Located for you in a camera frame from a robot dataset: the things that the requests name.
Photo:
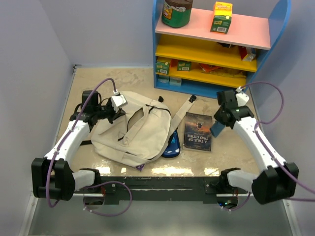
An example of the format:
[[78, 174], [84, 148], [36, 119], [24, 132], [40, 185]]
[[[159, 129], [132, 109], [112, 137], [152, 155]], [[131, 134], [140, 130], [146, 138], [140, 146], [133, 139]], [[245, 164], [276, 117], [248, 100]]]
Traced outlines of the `small blue notebook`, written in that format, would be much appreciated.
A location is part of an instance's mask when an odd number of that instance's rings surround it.
[[210, 131], [212, 136], [216, 138], [224, 129], [225, 125], [216, 120], [211, 126]]

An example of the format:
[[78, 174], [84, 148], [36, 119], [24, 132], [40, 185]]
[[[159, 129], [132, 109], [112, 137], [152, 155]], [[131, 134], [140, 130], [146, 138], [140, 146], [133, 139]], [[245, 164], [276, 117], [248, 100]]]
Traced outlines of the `beige canvas backpack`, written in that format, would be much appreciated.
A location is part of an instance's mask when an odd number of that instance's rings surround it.
[[196, 100], [190, 96], [175, 115], [158, 100], [132, 91], [121, 93], [127, 101], [124, 115], [110, 123], [100, 120], [91, 143], [100, 156], [130, 167], [148, 164], [161, 157], [171, 135]]

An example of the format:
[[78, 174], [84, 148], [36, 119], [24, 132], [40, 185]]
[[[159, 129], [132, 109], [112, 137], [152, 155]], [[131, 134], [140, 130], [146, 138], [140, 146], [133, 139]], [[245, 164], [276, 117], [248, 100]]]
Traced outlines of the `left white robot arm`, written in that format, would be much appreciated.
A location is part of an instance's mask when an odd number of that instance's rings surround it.
[[98, 192], [102, 187], [99, 170], [82, 168], [74, 172], [70, 163], [80, 146], [90, 144], [86, 138], [97, 122], [106, 119], [113, 123], [125, 115], [126, 105], [125, 96], [118, 91], [106, 99], [106, 104], [97, 91], [84, 91], [59, 141], [43, 158], [35, 158], [31, 164], [34, 196], [68, 201], [83, 188]]

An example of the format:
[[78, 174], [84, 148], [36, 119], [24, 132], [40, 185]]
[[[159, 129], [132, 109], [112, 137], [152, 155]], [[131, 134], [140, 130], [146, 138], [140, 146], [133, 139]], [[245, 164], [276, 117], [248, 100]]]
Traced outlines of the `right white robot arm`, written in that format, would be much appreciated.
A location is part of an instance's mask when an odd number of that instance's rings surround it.
[[254, 175], [240, 168], [223, 170], [217, 188], [224, 193], [241, 188], [252, 193], [261, 205], [292, 197], [296, 182], [290, 175], [298, 177], [299, 169], [296, 164], [287, 163], [266, 139], [246, 105], [249, 97], [239, 88], [217, 92], [217, 100], [219, 109], [210, 128], [212, 136], [217, 137], [226, 127], [231, 128], [246, 144], [260, 171]]

